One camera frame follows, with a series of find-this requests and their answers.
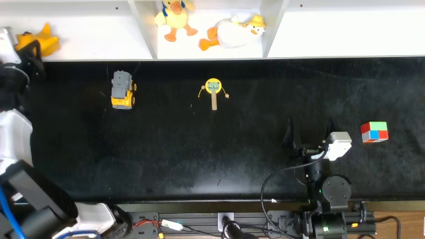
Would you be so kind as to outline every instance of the blue vest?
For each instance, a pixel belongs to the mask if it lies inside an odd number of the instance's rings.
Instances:
[[[181,6],[182,6],[182,8],[185,8],[186,7],[186,4],[182,1],[181,2]],[[167,14],[167,12],[165,10],[166,8],[167,7],[165,6],[164,2],[162,2],[162,13],[164,14],[165,17],[168,17],[168,14]]]

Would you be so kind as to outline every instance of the colorful cube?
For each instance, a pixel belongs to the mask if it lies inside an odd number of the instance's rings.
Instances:
[[[389,138],[386,122],[368,122],[361,126],[363,143],[377,143]]]

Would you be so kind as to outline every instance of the yellow toy truck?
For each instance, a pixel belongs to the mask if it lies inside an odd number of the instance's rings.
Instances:
[[[134,92],[137,90],[136,84],[131,79],[131,74],[125,71],[114,72],[112,79],[111,101],[115,109],[130,110],[134,107]]]

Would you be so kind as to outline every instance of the stuffed duck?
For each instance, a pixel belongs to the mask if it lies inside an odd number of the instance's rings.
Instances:
[[[208,29],[208,38],[199,41],[201,50],[208,50],[212,46],[220,45],[225,48],[235,48],[244,46],[260,38],[266,29],[263,17],[254,15],[251,21],[240,23],[238,17],[233,17],[230,21],[223,20],[217,27]]]
[[[193,36],[198,33],[198,30],[193,29],[187,24],[188,14],[186,9],[193,11],[195,6],[190,1],[165,0],[162,2],[162,12],[155,17],[155,24],[162,26],[167,24],[171,27],[171,32],[165,35],[165,39],[170,42],[175,42],[177,29],[186,29],[188,36]]]

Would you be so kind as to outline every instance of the black tabletop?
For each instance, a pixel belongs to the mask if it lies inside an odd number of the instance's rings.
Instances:
[[[296,165],[280,147],[289,117],[318,143],[331,118],[353,142],[331,164],[353,200],[425,199],[425,58],[46,63],[32,82],[36,169],[75,200],[258,200],[263,180]],[[116,70],[133,75],[136,106],[111,106]],[[201,92],[209,78],[226,93]],[[360,126],[386,121],[388,141]],[[307,198],[294,172],[266,198]]]

